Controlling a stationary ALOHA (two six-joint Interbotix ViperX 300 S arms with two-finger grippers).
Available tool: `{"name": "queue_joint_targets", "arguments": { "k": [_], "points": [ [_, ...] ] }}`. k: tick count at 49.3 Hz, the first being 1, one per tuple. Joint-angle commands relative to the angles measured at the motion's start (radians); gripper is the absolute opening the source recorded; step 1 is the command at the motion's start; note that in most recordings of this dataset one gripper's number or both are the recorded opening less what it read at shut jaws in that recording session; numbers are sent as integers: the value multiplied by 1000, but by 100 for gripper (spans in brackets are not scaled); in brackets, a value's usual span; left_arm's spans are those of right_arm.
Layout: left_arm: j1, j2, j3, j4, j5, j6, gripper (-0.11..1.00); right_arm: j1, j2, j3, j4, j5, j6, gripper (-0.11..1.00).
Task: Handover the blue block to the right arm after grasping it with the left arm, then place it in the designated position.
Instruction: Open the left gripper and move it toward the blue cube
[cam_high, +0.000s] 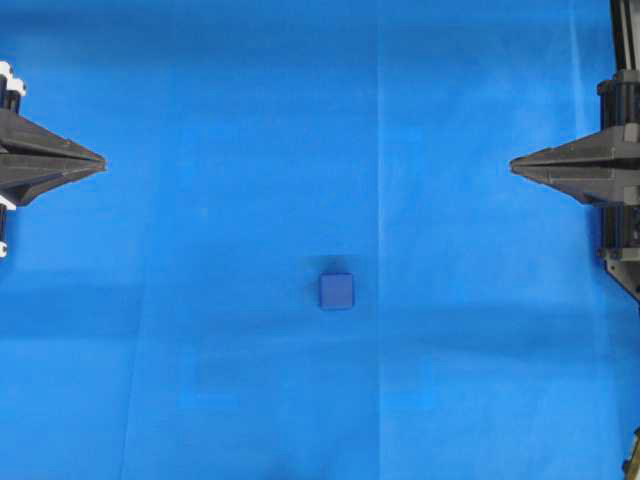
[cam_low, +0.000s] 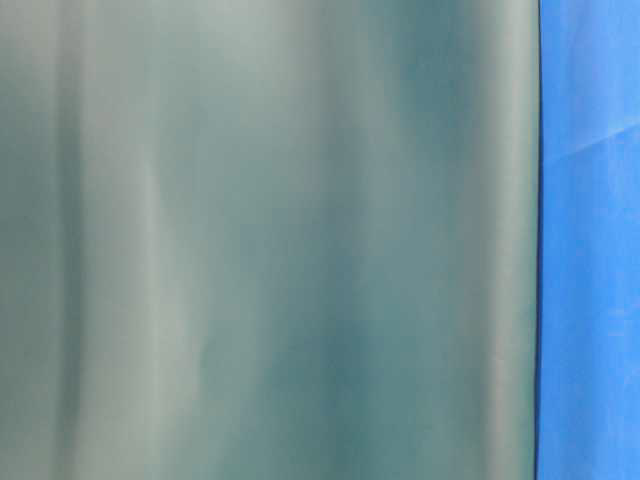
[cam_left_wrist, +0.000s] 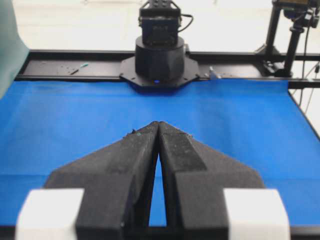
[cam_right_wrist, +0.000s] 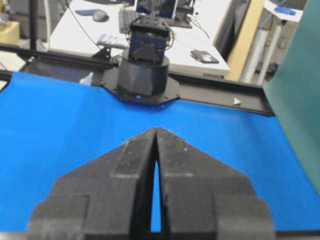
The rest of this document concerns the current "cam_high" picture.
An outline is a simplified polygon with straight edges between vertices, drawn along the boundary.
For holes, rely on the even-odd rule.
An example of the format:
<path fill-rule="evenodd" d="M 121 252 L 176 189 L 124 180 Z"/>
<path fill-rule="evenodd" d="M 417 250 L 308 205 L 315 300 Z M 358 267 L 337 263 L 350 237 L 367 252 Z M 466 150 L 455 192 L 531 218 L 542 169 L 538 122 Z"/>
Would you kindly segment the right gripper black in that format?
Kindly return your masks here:
<path fill-rule="evenodd" d="M 639 73 L 621 70 L 598 86 L 601 131 L 510 162 L 511 172 L 601 209 L 601 248 L 639 258 Z"/>

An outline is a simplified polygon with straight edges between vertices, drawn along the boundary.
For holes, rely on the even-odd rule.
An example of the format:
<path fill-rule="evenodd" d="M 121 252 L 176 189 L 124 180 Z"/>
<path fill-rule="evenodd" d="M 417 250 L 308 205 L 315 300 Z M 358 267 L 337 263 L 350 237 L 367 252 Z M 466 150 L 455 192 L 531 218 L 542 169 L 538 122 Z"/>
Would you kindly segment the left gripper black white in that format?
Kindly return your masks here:
<path fill-rule="evenodd" d="M 24 81 L 12 66 L 1 62 L 1 256 L 8 252 L 6 221 L 16 206 L 27 206 L 36 197 L 67 183 L 106 170 L 99 154 L 60 137 L 19 114 L 26 95 Z"/>

